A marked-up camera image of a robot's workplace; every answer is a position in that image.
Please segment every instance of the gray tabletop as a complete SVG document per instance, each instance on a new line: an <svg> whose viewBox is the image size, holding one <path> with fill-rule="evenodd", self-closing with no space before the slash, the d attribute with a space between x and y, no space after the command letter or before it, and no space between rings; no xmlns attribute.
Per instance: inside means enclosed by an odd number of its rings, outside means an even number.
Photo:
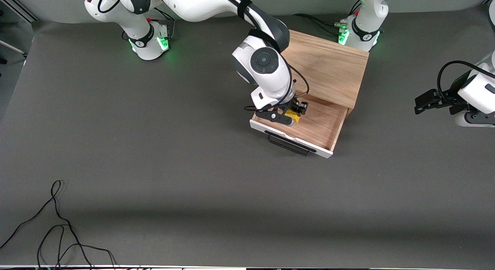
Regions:
<svg viewBox="0 0 495 270"><path fill-rule="evenodd" d="M63 179L62 215L120 264L495 268L494 130L456 127L447 109L413 111L443 64L494 49L486 7L391 14L330 159L250 129L253 87L230 60L249 30L239 18L179 21L171 51L151 62L116 24L35 28L1 126L0 241ZM466 69L448 69L444 86ZM1 264L34 264L57 223L50 207Z"/></svg>

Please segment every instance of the yellow object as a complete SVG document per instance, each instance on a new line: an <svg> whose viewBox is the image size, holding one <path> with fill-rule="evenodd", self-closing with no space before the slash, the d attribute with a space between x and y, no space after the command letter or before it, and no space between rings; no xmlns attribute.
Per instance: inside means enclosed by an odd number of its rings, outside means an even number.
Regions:
<svg viewBox="0 0 495 270"><path fill-rule="evenodd" d="M292 118L295 121L295 123L299 123L299 118L301 118L296 112L294 112L292 110L287 110L285 112L285 115Z"/></svg>

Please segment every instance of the gray floor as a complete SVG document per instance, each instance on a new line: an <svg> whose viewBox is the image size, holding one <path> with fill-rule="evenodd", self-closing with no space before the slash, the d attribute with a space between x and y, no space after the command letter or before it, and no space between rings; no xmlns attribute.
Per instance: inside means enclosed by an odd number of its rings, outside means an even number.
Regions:
<svg viewBox="0 0 495 270"><path fill-rule="evenodd" d="M62 215L121 264L495 268L494 129L457 127L447 109L414 114L443 64L493 51L486 6L391 14L330 159L250 129L253 87L230 57L251 28L239 18L179 21L152 62L116 24L38 27L0 126L0 241L63 179ZM446 70L445 85L466 70ZM49 207L0 261L36 263L58 223ZM50 263L57 242L43 249ZM71 262L84 260L74 250Z"/></svg>
<svg viewBox="0 0 495 270"><path fill-rule="evenodd" d="M29 51L33 37L31 25L21 20L15 13L0 2L4 12L0 16L0 39L23 51ZM0 122L2 121L15 85L24 65L24 58L19 53L0 46L0 56L7 60L6 65L0 64Z"/></svg>

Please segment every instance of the velcro strap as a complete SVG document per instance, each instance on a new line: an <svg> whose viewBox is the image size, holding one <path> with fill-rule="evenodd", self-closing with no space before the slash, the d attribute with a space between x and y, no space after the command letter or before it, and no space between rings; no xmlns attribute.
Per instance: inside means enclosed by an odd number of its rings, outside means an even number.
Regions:
<svg viewBox="0 0 495 270"><path fill-rule="evenodd" d="M237 7L237 16L244 20L244 12L251 3L251 0L241 0L239 7Z"/></svg>
<svg viewBox="0 0 495 270"><path fill-rule="evenodd" d="M266 34L265 32L263 32L259 29L251 29L249 31L248 35L263 39L264 41L268 42L275 50L277 50L280 53L280 47L278 46L277 41L275 41L274 38L272 38L270 35Z"/></svg>

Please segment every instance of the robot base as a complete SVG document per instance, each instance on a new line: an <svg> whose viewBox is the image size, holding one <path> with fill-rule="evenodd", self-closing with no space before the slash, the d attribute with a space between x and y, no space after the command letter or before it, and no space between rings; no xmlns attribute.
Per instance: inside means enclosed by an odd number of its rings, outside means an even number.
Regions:
<svg viewBox="0 0 495 270"><path fill-rule="evenodd" d="M142 59L142 60L155 60L159 58L164 52L166 52L170 47L170 39L168 38L168 28L166 25L161 25L157 22L150 23L154 29L154 37L151 39L146 46L140 48L134 45L130 40L129 43L132 46L132 50Z"/></svg>
<svg viewBox="0 0 495 270"><path fill-rule="evenodd" d="M342 23L347 23L348 26L352 24L352 20L354 20L356 16L350 15L345 19L342 19ZM378 36L380 32L376 34L375 37L371 38L369 41L361 41L361 38L352 30L352 27L348 27L343 34L339 37L339 44L343 44L345 46L351 46L353 48L359 48L360 50L370 51L371 48L376 45Z"/></svg>

